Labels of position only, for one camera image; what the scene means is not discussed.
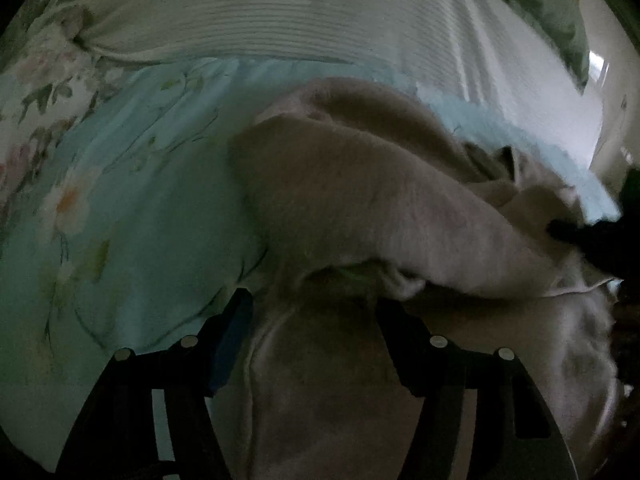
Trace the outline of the white floral pillow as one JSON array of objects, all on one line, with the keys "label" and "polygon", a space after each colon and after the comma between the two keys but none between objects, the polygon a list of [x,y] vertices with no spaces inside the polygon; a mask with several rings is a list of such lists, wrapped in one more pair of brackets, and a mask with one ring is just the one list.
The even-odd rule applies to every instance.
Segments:
[{"label": "white floral pillow", "polygon": [[111,99],[129,70],[94,53],[80,35],[92,15],[79,3],[24,6],[1,37],[1,223],[64,134]]}]

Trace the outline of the pink fleece garment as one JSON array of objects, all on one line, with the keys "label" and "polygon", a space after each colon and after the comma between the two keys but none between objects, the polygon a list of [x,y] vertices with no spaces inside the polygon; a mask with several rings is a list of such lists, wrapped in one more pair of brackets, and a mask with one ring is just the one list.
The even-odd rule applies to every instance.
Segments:
[{"label": "pink fleece garment", "polygon": [[577,194],[535,159],[456,140],[424,105],[320,79],[232,136],[230,165],[265,242],[256,327],[235,378],[242,479],[393,479],[420,411],[470,434],[447,379],[401,387],[383,341],[442,333],[522,360],[578,474],[596,468],[622,386],[606,272],[552,240]]}]

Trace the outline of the green patterned pillow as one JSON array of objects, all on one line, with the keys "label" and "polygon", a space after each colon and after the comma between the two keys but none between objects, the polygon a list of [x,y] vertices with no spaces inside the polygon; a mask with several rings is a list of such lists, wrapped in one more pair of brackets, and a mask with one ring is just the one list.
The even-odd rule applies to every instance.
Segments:
[{"label": "green patterned pillow", "polygon": [[577,0],[502,0],[558,55],[578,91],[589,80],[589,44]]}]

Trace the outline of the light blue floral bed sheet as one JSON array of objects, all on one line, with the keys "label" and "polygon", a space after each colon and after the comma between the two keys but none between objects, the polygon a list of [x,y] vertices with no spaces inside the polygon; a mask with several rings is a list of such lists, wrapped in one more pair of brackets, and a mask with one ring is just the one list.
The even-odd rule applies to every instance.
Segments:
[{"label": "light blue floral bed sheet", "polygon": [[229,155],[273,103],[329,78],[378,84],[426,106],[458,141],[535,159],[578,196],[574,221],[614,214],[597,182],[557,148],[494,113],[387,74],[320,63],[214,61],[131,77],[62,137],[1,232],[2,474],[77,479],[74,422],[112,355],[165,350],[221,313],[239,288],[252,322],[228,384],[206,406],[226,446],[235,378],[254,333],[267,248]]}]

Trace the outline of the white ribbed blanket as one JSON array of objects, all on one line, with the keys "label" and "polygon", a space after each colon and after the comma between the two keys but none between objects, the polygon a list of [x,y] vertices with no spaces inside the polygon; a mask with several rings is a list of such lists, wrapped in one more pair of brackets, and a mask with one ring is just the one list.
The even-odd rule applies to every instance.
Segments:
[{"label": "white ribbed blanket", "polygon": [[589,165],[602,106],[576,64],[506,0],[79,0],[92,50],[127,62],[257,55],[362,63],[485,105]]}]

